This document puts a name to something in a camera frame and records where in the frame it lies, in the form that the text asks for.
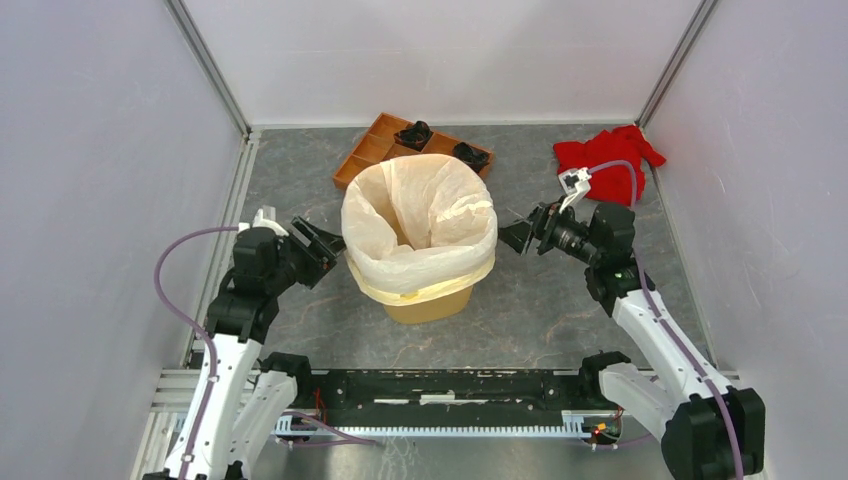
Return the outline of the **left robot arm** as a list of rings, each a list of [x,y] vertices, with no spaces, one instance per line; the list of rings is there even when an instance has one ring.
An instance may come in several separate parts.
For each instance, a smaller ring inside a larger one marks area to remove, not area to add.
[[[290,287],[315,287],[345,251],[344,239],[301,217],[286,230],[271,208],[230,227],[232,265],[209,304],[205,324],[188,317],[154,286],[165,306],[203,341],[200,377],[171,452],[150,479],[248,479],[284,411],[314,394],[307,357],[259,357],[279,298]]]

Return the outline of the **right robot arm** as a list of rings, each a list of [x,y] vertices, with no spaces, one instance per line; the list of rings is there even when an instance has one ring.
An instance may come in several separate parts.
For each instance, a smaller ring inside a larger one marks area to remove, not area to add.
[[[635,214],[598,204],[587,223],[564,201],[538,205],[526,219],[498,230],[519,254],[559,250],[583,263],[591,297],[636,343],[653,368],[651,381],[618,354],[584,361],[577,382],[591,408],[610,401],[660,444],[676,479],[744,479],[764,469],[765,404],[711,365],[673,320],[633,249]]]

